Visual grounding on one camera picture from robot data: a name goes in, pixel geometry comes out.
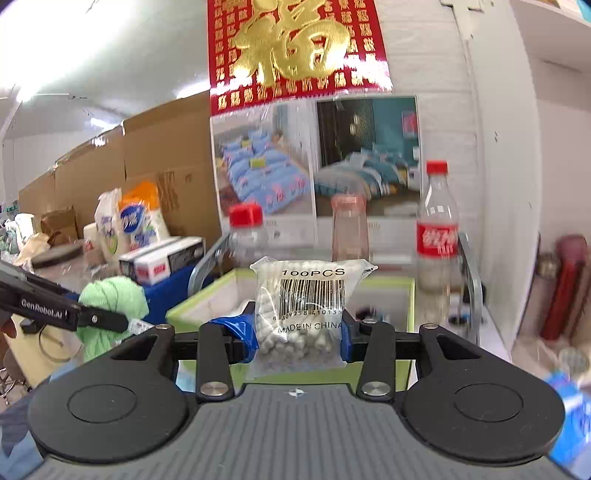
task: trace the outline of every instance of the brown paper bag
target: brown paper bag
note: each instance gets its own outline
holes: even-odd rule
[[[46,213],[41,217],[41,231],[49,235],[48,243],[52,247],[78,240],[74,209],[70,207]]]

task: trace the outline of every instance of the red thermos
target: red thermos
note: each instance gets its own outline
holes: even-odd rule
[[[583,235],[567,235],[556,242],[556,254],[560,258],[560,273],[548,317],[540,336],[557,340],[569,318],[577,280],[587,256],[587,242]]]

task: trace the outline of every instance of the white shelf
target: white shelf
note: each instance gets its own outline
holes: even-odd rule
[[[530,54],[591,73],[591,23],[537,0],[512,0],[511,4]]]

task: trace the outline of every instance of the coca-cola bottle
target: coca-cola bottle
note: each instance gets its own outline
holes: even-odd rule
[[[460,216],[447,186],[447,162],[427,162],[429,188],[417,220],[417,323],[445,325],[452,275],[457,269]]]

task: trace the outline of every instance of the light green cloth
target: light green cloth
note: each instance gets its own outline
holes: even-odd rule
[[[149,312],[144,289],[127,277],[113,277],[88,284],[78,299],[87,307],[122,313],[128,320],[142,319]],[[127,338],[129,332],[117,333],[94,327],[79,327],[77,337],[84,343],[84,361],[108,352],[113,343]]]

